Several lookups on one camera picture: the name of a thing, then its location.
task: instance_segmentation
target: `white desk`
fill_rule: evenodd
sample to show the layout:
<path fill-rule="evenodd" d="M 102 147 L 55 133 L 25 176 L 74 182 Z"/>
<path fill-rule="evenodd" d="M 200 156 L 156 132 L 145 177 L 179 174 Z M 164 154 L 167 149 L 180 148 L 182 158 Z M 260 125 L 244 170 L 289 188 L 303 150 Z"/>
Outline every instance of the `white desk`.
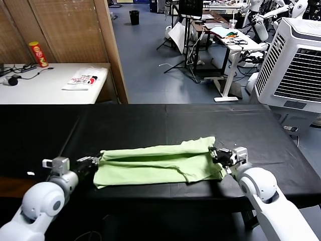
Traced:
<path fill-rule="evenodd" d="M 97 80 L 89 90 L 62 90 L 62 87 L 73 77 L 76 71 L 83 67 L 108 69 L 108 63 L 64 63 L 49 64 L 52 70 L 43 71 L 33 79 L 18 79 L 16 86 L 0 84 L 0 104 L 94 104 L 106 81 L 107 74 Z M 30 78 L 45 68 L 20 73 L 23 78 Z"/>
<path fill-rule="evenodd" d="M 203 1 L 203 10 L 238 10 L 245 4 L 236 3 L 233 5 L 210 5 L 211 1 Z"/>
<path fill-rule="evenodd" d="M 215 102 L 238 101 L 237 97 L 228 97 L 228 93 L 230 91 L 230 88 L 231 88 L 231 85 L 232 85 L 232 82 L 233 82 L 233 78 L 234 78 L 234 74 L 235 74 L 235 71 L 236 71 L 236 68 L 237 68 L 237 65 L 238 65 L 240 54 L 241 54 L 242 51 L 246 51 L 246 50 L 258 51 L 258 50 L 262 49 L 260 45 L 255 43 L 253 40 L 251 40 L 245 34 L 240 32 L 239 30 L 237 30 L 237 32 L 238 32 L 238 38 L 245 40 L 247 42 L 247 44 L 245 44 L 245 45 L 228 45 L 227 43 L 230 41 L 230 39 L 221 39 L 221 38 L 219 38 L 219 40 L 227 48 L 229 48 L 229 50 L 231 51 L 230 54 L 234 55 L 233 61 L 231 63 L 230 72 L 229 72 L 229 74 L 227 76 L 227 79 L 226 79 L 226 83 L 225 83 L 225 87 L 224 87 L 223 93 L 221 92 L 221 85 L 220 85 L 220 83 L 218 81 L 219 77 L 207 77 L 207 78 L 204 78 L 204 79 L 213 79 L 216 88 L 218 89 L 219 93 L 222 96 L 222 97 L 214 98 Z"/>

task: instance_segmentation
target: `red chip can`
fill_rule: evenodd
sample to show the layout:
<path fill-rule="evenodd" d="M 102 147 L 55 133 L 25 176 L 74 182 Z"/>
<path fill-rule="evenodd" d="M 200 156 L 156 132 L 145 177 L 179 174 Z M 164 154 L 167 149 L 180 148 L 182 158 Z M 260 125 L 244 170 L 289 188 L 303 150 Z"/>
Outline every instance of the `red chip can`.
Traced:
<path fill-rule="evenodd" d="M 47 67 L 49 64 L 46 60 L 44 52 L 40 48 L 39 42 L 30 42 L 29 46 L 32 48 L 32 51 L 35 54 L 35 57 L 40 67 Z"/>

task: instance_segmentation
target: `air cooler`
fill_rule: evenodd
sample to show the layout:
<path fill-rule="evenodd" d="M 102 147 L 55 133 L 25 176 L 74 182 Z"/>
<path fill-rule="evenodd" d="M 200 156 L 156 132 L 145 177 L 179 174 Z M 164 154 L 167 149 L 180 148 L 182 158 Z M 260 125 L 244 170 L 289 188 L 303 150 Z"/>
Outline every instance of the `air cooler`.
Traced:
<path fill-rule="evenodd" d="M 291 135 L 321 113 L 321 22 L 283 18 L 260 69 L 251 103 L 270 106 Z"/>

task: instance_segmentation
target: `light green towel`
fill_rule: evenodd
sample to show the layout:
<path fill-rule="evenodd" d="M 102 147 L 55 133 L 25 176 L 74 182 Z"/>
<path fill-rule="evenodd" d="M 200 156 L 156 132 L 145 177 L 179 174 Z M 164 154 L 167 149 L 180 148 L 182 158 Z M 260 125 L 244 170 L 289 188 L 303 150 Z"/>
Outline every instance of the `light green towel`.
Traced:
<path fill-rule="evenodd" d="M 226 172 L 220 164 L 212 163 L 208 150 L 214 142 L 215 137 L 207 137 L 180 145 L 101 151 L 103 155 L 94 184 L 102 188 L 108 185 L 221 180 Z"/>

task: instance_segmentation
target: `black table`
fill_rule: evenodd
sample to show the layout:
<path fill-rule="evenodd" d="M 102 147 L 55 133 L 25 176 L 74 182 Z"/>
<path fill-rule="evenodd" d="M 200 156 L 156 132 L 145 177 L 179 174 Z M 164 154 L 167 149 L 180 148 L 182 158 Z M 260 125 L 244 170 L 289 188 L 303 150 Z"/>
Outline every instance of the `black table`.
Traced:
<path fill-rule="evenodd" d="M 72 161 L 100 150 L 179 144 L 215 136 L 216 146 L 244 146 L 255 166 L 271 171 L 285 196 L 297 207 L 321 201 L 321 180 L 263 105 L 74 105 L 0 106 L 1 176 L 26 177 L 33 170 L 43 178 L 41 160 L 60 153 Z M 87 189 L 76 198 L 91 208 L 110 211 L 162 208 L 204 208 L 247 211 L 250 202 L 238 184 L 223 181 L 168 183 Z"/>

